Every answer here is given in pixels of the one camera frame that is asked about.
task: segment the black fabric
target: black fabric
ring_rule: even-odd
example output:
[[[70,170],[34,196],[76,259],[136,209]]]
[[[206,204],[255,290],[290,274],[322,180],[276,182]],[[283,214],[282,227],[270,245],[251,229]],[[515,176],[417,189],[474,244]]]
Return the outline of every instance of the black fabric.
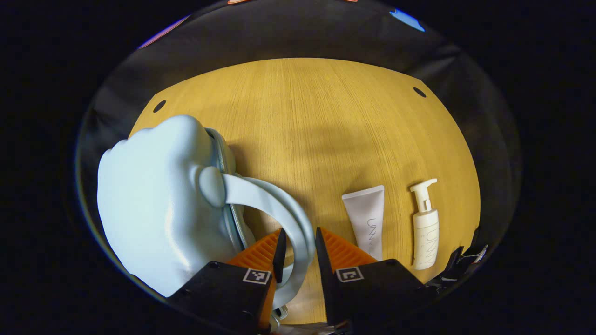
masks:
[[[480,228],[475,245],[498,244],[517,202],[522,158],[513,117],[499,90],[456,45],[421,23],[415,30],[373,0],[258,0],[215,3],[153,44],[132,53],[97,92],[80,130],[80,187],[92,224],[97,167],[104,151],[127,138],[157,92],[202,73],[249,61],[335,58],[421,79],[452,114],[478,174]]]
[[[127,53],[202,2],[3,4],[10,27],[3,73],[10,307],[3,333],[209,333],[157,303],[105,257],[71,184],[76,134],[101,81]],[[449,36],[503,91],[524,171],[514,219],[489,260],[453,293],[387,333],[589,333],[594,99],[585,83],[594,81],[594,4],[406,0],[396,6]]]

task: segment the pump dispenser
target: pump dispenser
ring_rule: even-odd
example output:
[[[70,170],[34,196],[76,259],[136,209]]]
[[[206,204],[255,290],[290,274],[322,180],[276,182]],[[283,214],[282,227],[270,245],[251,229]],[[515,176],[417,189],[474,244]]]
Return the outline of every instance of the pump dispenser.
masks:
[[[414,215],[414,269],[424,270],[434,265],[439,250],[439,213],[430,205],[427,187],[437,182],[429,179],[410,187],[416,195],[418,213]]]

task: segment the wood grain surface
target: wood grain surface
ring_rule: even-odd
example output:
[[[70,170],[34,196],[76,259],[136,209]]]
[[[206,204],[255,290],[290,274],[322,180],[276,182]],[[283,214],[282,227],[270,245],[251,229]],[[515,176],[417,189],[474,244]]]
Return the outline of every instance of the wood grain surface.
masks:
[[[342,194],[384,185],[383,257],[397,259],[422,282],[439,274],[457,247],[467,249],[478,227],[480,190],[470,150],[443,104],[413,77],[321,58],[239,64],[159,92],[131,135],[179,114],[216,129],[234,152],[238,173],[286,190],[313,229],[353,243]],[[435,265],[417,271],[417,209],[409,186],[429,178],[439,180],[429,188],[439,211],[439,251]],[[247,209],[244,217],[257,239],[279,228],[257,210]],[[286,324],[326,321],[316,257],[288,311]]]

